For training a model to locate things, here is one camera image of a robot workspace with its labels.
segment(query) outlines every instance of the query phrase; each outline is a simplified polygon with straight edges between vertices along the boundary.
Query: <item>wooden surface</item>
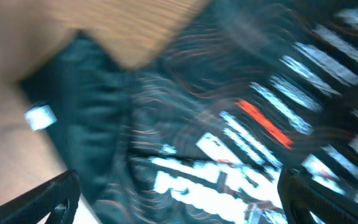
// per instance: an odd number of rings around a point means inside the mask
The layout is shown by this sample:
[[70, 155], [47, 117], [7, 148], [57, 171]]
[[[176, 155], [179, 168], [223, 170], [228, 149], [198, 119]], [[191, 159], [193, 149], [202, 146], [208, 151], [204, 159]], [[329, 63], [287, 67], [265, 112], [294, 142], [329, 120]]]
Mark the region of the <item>wooden surface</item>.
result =
[[152, 59], [207, 0], [52, 1], [53, 16], [86, 29], [125, 67]]
[[82, 28], [126, 67], [147, 63], [206, 0], [0, 0], [0, 205], [64, 171], [45, 133], [30, 130], [13, 81]]

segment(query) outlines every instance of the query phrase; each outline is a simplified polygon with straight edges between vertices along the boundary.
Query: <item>dark green fabric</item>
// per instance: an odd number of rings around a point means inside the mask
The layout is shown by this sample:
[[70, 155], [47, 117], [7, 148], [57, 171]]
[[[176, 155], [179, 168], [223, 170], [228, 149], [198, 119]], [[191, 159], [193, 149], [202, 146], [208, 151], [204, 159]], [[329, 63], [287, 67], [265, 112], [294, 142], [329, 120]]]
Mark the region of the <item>dark green fabric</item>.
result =
[[79, 33], [62, 52], [24, 80], [30, 101], [51, 106], [57, 122], [47, 129], [69, 169], [80, 175], [90, 204], [109, 182], [121, 129], [130, 123], [127, 73]]

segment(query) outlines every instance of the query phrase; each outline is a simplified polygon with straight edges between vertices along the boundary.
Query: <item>red stripe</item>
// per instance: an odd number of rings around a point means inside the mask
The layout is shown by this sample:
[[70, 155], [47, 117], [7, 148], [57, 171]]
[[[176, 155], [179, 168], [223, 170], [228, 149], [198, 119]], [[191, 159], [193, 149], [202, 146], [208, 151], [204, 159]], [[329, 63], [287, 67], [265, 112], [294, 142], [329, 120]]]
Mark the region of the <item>red stripe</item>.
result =
[[243, 109], [247, 114], [254, 118], [260, 125], [262, 125], [273, 137], [275, 137], [281, 144], [283, 144], [287, 149], [291, 149], [290, 145], [293, 143], [284, 133], [281, 132], [272, 122], [270, 122], [258, 108], [254, 105], [246, 102], [245, 100], [240, 100], [236, 103], [241, 109]]

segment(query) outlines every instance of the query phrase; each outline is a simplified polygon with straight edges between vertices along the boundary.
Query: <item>printed lettering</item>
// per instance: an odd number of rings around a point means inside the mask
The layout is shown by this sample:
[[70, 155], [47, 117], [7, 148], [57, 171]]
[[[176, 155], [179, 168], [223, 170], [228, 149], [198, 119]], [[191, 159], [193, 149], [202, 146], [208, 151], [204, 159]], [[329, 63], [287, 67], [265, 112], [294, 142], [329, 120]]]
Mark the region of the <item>printed lettering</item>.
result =
[[267, 170], [272, 174], [274, 178], [273, 182], [270, 182], [266, 179], [265, 176], [253, 170], [249, 166], [241, 167], [230, 167], [225, 164], [215, 165], [209, 163], [208, 170], [206, 168], [198, 167], [188, 167], [180, 164], [180, 161], [174, 159], [162, 159], [162, 158], [150, 158], [151, 162], [158, 165], [178, 170], [180, 172], [193, 175], [205, 179], [212, 183], [217, 183], [219, 173], [224, 172], [227, 174], [226, 186], [231, 190], [239, 192], [242, 189], [247, 195], [257, 199], [257, 200], [269, 200], [271, 203], [278, 207], [282, 208], [281, 200], [277, 192], [278, 178], [280, 176], [281, 170], [274, 170], [273, 168]]
[[305, 80], [308, 80], [314, 87], [316, 87], [321, 93], [326, 96], [332, 96], [332, 94], [336, 94], [341, 96], [341, 94], [333, 90], [326, 82], [324, 82], [320, 77], [311, 72], [305, 65], [296, 61], [294, 58], [290, 56], [284, 55], [283, 59], [280, 59], [286, 66], [292, 69], [294, 72], [299, 74]]
[[[244, 127], [242, 127], [235, 119], [233, 116], [231, 116], [228, 112], [226, 111], [222, 111], [219, 114], [225, 121], [226, 124], [229, 125], [230, 127], [232, 127], [233, 129], [235, 129], [236, 131], [238, 131], [238, 133], [240, 134], [241, 137], [243, 137], [245, 140], [247, 140], [249, 143], [251, 143], [258, 151], [260, 151], [265, 158], [271, 162], [276, 168], [281, 168], [282, 167], [282, 163], [275, 157], [273, 156], [272, 152], [269, 151], [266, 146], [264, 146], [262, 143], [260, 143], [258, 140], [255, 139], [255, 137], [253, 137], [253, 135], [251, 135], [250, 132], [248, 132]], [[292, 143], [292, 141], [290, 139], [284, 141], [285, 139], [283, 139], [283, 142], [289, 147], [289, 144]]]
[[242, 161], [216, 136], [205, 133], [196, 145], [215, 161], [225, 160], [232, 164], [243, 164]]
[[186, 178], [173, 178], [162, 171], [157, 172], [154, 191], [164, 194], [170, 191], [172, 198], [210, 214], [218, 214], [222, 219], [236, 224], [245, 224], [245, 212], [248, 204], [229, 194], [220, 194], [216, 190], [196, 184]]
[[45, 129], [56, 122], [56, 117], [50, 106], [38, 106], [24, 114], [33, 131]]
[[300, 89], [293, 86], [291, 83], [287, 82], [282, 77], [278, 75], [272, 75], [272, 77], [270, 78], [270, 82], [278, 91], [282, 92], [284, 95], [286, 95], [299, 105], [304, 106], [305, 108], [308, 108], [309, 110], [312, 110], [314, 112], [322, 110], [322, 107], [318, 103], [316, 103]]
[[299, 133], [310, 135], [313, 128], [309, 123], [304, 121], [301, 117], [296, 115], [290, 108], [288, 108], [282, 100], [278, 99], [271, 91], [259, 85], [256, 82], [251, 82], [250, 87], [261, 94], [267, 101], [269, 101], [276, 109], [288, 118], [291, 126], [293, 126]]
[[358, 76], [313, 45], [295, 43], [294, 48], [343, 85], [358, 85]]

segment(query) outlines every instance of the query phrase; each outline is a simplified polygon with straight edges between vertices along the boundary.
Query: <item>white tag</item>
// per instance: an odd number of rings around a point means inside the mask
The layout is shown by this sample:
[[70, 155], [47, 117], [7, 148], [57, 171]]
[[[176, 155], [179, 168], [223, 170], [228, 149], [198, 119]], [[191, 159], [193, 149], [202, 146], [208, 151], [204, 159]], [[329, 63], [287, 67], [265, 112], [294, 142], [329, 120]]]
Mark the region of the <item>white tag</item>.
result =
[[244, 214], [248, 204], [241, 198], [231, 194], [219, 193], [214, 189], [197, 184], [183, 177], [172, 177], [170, 174], [158, 171], [154, 183], [154, 191], [160, 194], [170, 192], [172, 198], [209, 214], [217, 214], [222, 219], [235, 223], [246, 224]]
[[44, 129], [56, 122], [56, 117], [48, 105], [29, 110], [24, 114], [24, 117], [33, 131]]

